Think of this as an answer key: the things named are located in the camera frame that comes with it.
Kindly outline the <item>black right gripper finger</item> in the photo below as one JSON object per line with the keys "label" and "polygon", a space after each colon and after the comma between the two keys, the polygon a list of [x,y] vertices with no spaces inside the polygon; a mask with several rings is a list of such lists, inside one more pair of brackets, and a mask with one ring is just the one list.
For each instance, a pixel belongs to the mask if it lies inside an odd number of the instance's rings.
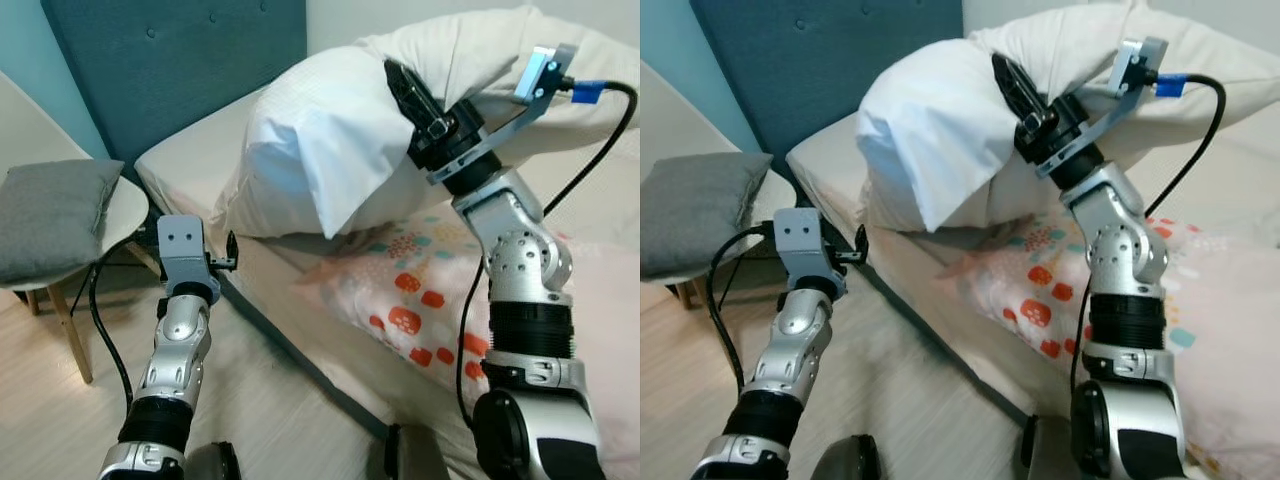
{"label": "black right gripper finger", "polygon": [[419,74],[396,59],[384,60],[387,83],[401,114],[426,140],[443,140],[449,133],[449,116],[433,97]]}
{"label": "black right gripper finger", "polygon": [[1021,65],[1000,52],[991,55],[995,81],[1005,104],[1024,131],[1042,131],[1055,124],[1055,114]]}

